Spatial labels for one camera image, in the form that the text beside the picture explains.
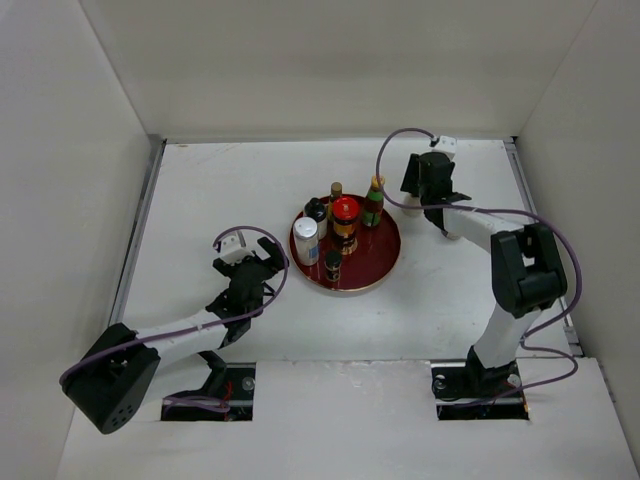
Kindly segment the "white jar silver lid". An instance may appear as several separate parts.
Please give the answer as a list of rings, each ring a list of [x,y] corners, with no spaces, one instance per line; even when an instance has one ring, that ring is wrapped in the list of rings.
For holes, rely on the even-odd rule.
[[[295,220],[292,232],[299,262],[304,266],[312,266],[319,259],[318,225],[309,217]]]

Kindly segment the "sauce bottle yellow cap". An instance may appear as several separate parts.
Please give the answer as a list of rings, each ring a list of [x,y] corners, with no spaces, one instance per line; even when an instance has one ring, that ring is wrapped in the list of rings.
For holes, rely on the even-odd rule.
[[[385,178],[383,176],[371,178],[370,186],[365,197],[361,222],[368,228],[374,228],[379,225],[384,210],[384,194],[383,186],[385,184]]]

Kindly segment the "small black cap spice jar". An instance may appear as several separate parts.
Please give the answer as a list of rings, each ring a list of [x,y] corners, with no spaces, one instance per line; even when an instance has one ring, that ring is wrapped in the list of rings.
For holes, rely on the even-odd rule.
[[[330,250],[326,253],[324,258],[325,277],[329,282],[335,283],[340,279],[342,259],[343,256],[339,251]]]

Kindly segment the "white jar black pump lid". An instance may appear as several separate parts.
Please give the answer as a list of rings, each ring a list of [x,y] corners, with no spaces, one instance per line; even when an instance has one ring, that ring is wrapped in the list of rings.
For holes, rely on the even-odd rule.
[[[304,205],[303,213],[306,217],[316,222],[318,240],[323,240],[327,234],[328,227],[327,207],[325,204],[319,198],[313,197]]]

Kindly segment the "jar silver lid red label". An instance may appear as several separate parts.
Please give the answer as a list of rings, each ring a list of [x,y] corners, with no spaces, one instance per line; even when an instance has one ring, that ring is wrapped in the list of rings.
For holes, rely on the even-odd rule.
[[[450,231],[445,230],[445,229],[441,230],[441,234],[442,234],[442,236],[444,238],[446,238],[447,240],[450,240],[450,241],[457,241],[457,240],[460,240],[462,238],[461,235],[458,235],[456,233],[450,232]]]

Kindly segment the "jar with red lid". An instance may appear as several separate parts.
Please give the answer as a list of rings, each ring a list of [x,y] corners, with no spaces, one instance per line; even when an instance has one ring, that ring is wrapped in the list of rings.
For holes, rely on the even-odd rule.
[[[349,196],[342,196],[332,204],[332,240],[342,255],[350,255],[357,248],[359,212],[359,203]]]

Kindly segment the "small yellow label bottle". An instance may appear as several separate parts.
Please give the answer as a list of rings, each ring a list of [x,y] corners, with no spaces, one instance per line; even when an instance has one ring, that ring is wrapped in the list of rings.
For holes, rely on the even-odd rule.
[[[330,195],[328,204],[332,205],[336,200],[343,195],[343,185],[341,182],[333,182],[330,187]]]

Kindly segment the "grinder jar grey lid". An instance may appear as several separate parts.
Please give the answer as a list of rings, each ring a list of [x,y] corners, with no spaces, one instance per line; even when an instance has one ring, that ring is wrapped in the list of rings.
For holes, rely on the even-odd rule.
[[[421,201],[418,196],[406,194],[402,205],[402,213],[408,217],[416,218],[423,215]]]

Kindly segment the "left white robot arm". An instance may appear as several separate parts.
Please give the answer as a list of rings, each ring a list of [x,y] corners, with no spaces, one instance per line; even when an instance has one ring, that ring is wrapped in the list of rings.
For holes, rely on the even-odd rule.
[[[206,399],[224,387],[224,362],[217,352],[242,338],[281,293],[269,285],[286,276],[289,261],[281,243],[263,232],[258,245],[265,252],[247,250],[240,229],[227,230],[214,241],[218,258],[214,269],[229,283],[203,310],[190,317],[147,330],[123,323],[108,327],[75,365],[59,379],[62,392],[104,435],[126,425],[145,403],[156,374],[192,355],[210,364],[197,366],[190,386]]]

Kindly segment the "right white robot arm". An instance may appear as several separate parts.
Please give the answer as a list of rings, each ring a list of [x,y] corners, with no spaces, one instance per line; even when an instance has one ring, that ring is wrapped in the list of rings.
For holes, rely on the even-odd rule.
[[[567,290],[552,230],[482,213],[453,188],[455,163],[444,153],[413,154],[401,190],[420,202],[425,218],[447,237],[464,238],[490,255],[495,308],[462,367],[435,367],[440,396],[489,395],[516,373],[519,341],[541,312]]]

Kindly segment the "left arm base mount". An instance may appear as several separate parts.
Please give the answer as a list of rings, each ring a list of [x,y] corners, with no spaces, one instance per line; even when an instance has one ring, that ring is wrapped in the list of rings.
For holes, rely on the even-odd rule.
[[[252,421],[256,389],[255,363],[227,363],[213,351],[198,356],[209,374],[195,390],[165,397],[160,410],[163,422]]]

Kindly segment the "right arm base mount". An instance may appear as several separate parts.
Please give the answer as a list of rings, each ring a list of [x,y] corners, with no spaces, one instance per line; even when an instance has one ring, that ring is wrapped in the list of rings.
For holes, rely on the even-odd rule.
[[[496,371],[465,362],[433,363],[431,389],[441,421],[528,420],[519,368],[511,362]]]

